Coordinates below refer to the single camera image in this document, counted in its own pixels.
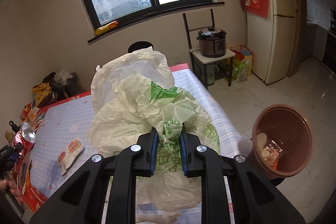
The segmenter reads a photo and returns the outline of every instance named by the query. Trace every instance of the metal screw cap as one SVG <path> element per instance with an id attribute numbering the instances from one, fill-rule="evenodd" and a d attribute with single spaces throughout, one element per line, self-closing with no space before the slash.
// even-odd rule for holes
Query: metal screw cap
<path id="1" fill-rule="evenodd" d="M 196 149 L 197 149 L 198 152 L 205 152 L 205 151 L 207 151 L 207 147 L 204 146 L 204 145 L 199 145 L 199 146 L 196 147 Z"/>
<path id="2" fill-rule="evenodd" d="M 140 145 L 135 144 L 135 145 L 132 145 L 132 146 L 131 146 L 131 150 L 132 150 L 133 152 L 140 151 L 140 149 L 141 149 L 141 146 L 140 146 Z"/>
<path id="3" fill-rule="evenodd" d="M 235 156 L 235 160 L 239 163 L 242 163 L 246 160 L 246 158 L 243 155 L 237 155 Z"/>
<path id="4" fill-rule="evenodd" d="M 100 156 L 100 155 L 93 155 L 93 156 L 91 157 L 91 160 L 92 160 L 93 162 L 101 161 L 101 156 Z"/>

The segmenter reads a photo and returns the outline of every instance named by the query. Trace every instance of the checkered bed sheet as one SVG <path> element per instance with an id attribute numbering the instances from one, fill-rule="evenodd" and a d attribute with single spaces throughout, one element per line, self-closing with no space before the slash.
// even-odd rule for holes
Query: checkered bed sheet
<path id="1" fill-rule="evenodd" d="M 219 104 L 211 97 L 202 83 L 189 70 L 184 69 L 173 72 L 175 86 L 188 90 L 196 100 L 205 108 L 217 129 L 221 154 L 233 157 L 239 154 L 238 141 L 242 138 L 235 130 L 231 121 Z M 94 149 L 87 133 L 95 113 L 91 105 L 91 97 L 86 96 L 76 100 L 57 105 L 48 109 L 46 118 L 48 122 L 36 134 L 36 143 L 31 152 L 32 168 L 30 173 L 31 184 L 42 194 L 49 198 L 90 156 L 98 153 Z M 57 165 L 57 158 L 61 151 L 74 139 L 80 137 L 84 150 L 74 161 L 73 166 L 61 175 Z M 228 186 L 228 201 L 231 202 Z M 136 209 L 140 214 L 161 214 L 152 204 L 140 205 Z M 182 215 L 176 223 L 201 223 L 201 204 L 192 209 L 182 210 Z"/>

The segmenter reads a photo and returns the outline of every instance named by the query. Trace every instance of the human hand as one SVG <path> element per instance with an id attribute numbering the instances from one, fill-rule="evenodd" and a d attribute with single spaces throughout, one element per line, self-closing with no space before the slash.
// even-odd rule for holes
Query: human hand
<path id="1" fill-rule="evenodd" d="M 9 187 L 9 191 L 16 198 L 16 200 L 20 203 L 23 203 L 21 191 L 17 188 L 11 173 L 8 173 L 8 180 L 0 180 L 0 190 L 6 190 L 7 187 Z"/>

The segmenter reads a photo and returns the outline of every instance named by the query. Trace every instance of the small table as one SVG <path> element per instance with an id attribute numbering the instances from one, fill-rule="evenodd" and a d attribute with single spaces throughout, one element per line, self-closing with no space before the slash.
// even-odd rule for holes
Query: small table
<path id="1" fill-rule="evenodd" d="M 194 57 L 197 58 L 197 60 L 199 60 L 203 64 L 204 80 L 202 79 L 202 77 L 200 77 L 200 81 L 203 83 L 203 85 L 206 87 L 206 89 L 208 89 L 207 64 L 229 58 L 230 59 L 230 72 L 229 72 L 229 77 L 228 77 L 228 86 L 231 86 L 231 78 L 232 78 L 232 70 L 233 70 L 233 58 L 236 55 L 233 51 L 231 51 L 227 48 L 224 56 L 210 58 L 210 57 L 206 57 L 206 56 L 202 55 L 200 47 L 196 47 L 196 48 L 191 48 L 189 50 L 189 54 L 190 54 L 190 58 L 191 58 L 191 64 L 192 64 L 192 67 L 193 67 L 193 71 L 195 71 Z"/>

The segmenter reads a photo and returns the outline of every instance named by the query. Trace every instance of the black metal chair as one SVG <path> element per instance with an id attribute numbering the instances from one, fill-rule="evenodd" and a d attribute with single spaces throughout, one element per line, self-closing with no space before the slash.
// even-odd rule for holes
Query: black metal chair
<path id="1" fill-rule="evenodd" d="M 142 48 L 149 48 L 149 47 L 152 47 L 154 49 L 152 43 L 149 43 L 147 41 L 138 41 L 129 46 L 128 53 L 140 50 Z"/>

